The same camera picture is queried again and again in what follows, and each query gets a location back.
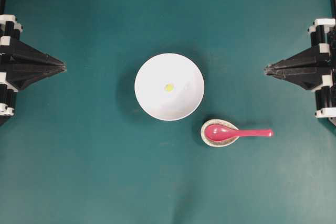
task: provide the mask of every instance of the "green tablecloth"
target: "green tablecloth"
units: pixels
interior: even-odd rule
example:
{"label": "green tablecloth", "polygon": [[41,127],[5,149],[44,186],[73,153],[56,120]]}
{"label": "green tablecloth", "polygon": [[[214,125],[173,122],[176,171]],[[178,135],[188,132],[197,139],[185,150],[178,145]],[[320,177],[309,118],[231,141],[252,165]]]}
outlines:
{"label": "green tablecloth", "polygon": [[[310,46],[330,0],[7,0],[22,41],[66,73],[17,99],[0,128],[0,223],[334,223],[335,129],[314,95],[263,67]],[[199,66],[191,116],[145,114],[133,85],[163,53]],[[210,148],[207,119],[273,138]]]}

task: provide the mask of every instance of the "pink spoon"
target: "pink spoon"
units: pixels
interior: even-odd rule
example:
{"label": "pink spoon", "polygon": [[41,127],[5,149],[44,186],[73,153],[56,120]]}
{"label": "pink spoon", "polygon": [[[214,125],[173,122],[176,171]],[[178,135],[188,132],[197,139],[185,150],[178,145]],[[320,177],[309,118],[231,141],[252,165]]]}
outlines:
{"label": "pink spoon", "polygon": [[212,141],[223,141],[237,136],[273,136],[274,132],[268,130],[235,130],[221,124],[212,124],[205,129],[205,136]]}

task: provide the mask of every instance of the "white bowl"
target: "white bowl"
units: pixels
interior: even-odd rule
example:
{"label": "white bowl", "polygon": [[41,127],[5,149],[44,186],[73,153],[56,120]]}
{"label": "white bowl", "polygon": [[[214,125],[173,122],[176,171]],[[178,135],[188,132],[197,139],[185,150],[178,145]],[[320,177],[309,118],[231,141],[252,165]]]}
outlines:
{"label": "white bowl", "polygon": [[198,67],[188,58],[161,54],[142,65],[134,90],[145,112],[160,120],[174,121],[197,109],[204,94],[204,80]]}

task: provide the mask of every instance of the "spoon handle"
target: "spoon handle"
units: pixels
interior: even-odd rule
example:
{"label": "spoon handle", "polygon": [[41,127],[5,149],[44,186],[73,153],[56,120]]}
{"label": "spoon handle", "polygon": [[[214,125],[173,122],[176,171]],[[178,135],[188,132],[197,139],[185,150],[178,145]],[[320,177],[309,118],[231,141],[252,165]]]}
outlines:
{"label": "spoon handle", "polygon": [[267,130],[238,130],[236,136],[273,136],[271,129]]}

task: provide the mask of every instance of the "bowl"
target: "bowl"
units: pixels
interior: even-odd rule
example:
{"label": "bowl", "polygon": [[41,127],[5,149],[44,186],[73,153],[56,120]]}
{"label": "bowl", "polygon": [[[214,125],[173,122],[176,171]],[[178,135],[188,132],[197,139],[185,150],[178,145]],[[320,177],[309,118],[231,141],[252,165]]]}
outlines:
{"label": "bowl", "polygon": [[159,120],[175,121],[197,109],[204,95],[204,80],[199,68],[188,58],[160,54],[142,65],[134,90],[146,113]]}
{"label": "bowl", "polygon": [[211,147],[224,147],[224,146],[228,146],[230,144],[233,144],[239,138],[239,136],[236,136],[236,137],[231,137],[229,139],[225,139],[223,141],[212,141],[212,140],[208,139],[205,136],[204,132],[205,132],[205,129],[209,125],[212,125],[212,124],[221,124],[221,125],[224,125],[226,127],[231,128],[231,129],[238,130],[238,128],[236,126],[234,126],[233,124],[231,124],[230,122],[227,122],[227,121],[224,121],[224,120],[221,120],[221,119],[211,119],[211,120],[205,122],[203,124],[202,128],[201,128],[201,138],[204,141],[204,143],[206,143],[207,145],[209,145]]}

